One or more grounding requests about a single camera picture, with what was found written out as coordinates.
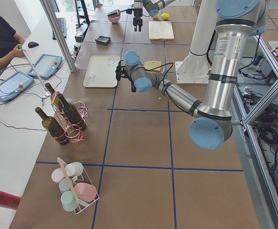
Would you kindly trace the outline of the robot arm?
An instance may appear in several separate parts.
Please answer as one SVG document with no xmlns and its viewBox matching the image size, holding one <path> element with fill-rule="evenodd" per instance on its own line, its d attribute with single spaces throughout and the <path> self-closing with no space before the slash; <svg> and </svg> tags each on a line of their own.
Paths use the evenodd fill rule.
<svg viewBox="0 0 278 229">
<path fill-rule="evenodd" d="M 203 102 L 161 73 L 147 71 L 134 50 L 125 53 L 125 77 L 131 81 L 133 90 L 143 93 L 156 88 L 185 113 L 195 117 L 189 128 L 190 138 L 200 148 L 216 149 L 233 131 L 229 106 L 246 39 L 265 31 L 267 11 L 267 0 L 215 2 L 213 12 L 216 13 L 215 31 L 218 38 Z"/>
<path fill-rule="evenodd" d="M 134 31 L 141 31 L 141 27 L 143 25 L 143 8 L 153 18 L 159 13 L 160 10 L 174 1 L 175 0 L 157 0 L 152 2 L 151 0 L 134 0 L 131 7 L 131 11 L 133 12 Z"/>
</svg>

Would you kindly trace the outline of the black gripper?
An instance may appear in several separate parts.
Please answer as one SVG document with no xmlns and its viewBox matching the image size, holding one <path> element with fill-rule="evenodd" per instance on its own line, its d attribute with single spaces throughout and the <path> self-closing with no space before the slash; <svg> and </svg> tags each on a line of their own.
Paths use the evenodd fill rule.
<svg viewBox="0 0 278 229">
<path fill-rule="evenodd" d="M 143 0 L 134 0 L 132 5 L 134 17 L 133 17 L 133 26 L 134 31 L 137 31 L 137 25 L 139 31 L 142 28 L 142 16 L 143 16 Z"/>
<path fill-rule="evenodd" d="M 131 82 L 131 91 L 133 92 L 133 93 L 135 93 L 136 91 L 137 91 L 137 89 L 136 89 L 136 87 L 135 87 L 135 85 L 134 85 L 134 81 L 132 80 L 132 78 L 129 76 L 128 77 L 128 79 L 129 79 L 129 81 Z"/>
</svg>

